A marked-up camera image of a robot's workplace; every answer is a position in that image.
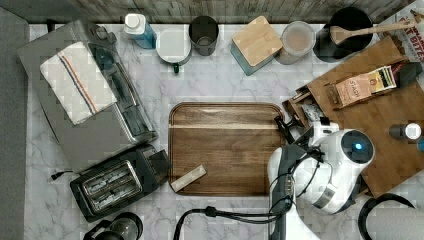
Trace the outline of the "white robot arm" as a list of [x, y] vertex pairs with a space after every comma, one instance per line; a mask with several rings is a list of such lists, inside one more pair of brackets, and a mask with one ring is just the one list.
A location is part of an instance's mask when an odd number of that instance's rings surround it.
[[319, 240], [297, 211], [299, 199], [328, 214], [353, 204], [361, 172], [375, 157], [371, 139], [323, 117], [269, 158], [269, 240]]

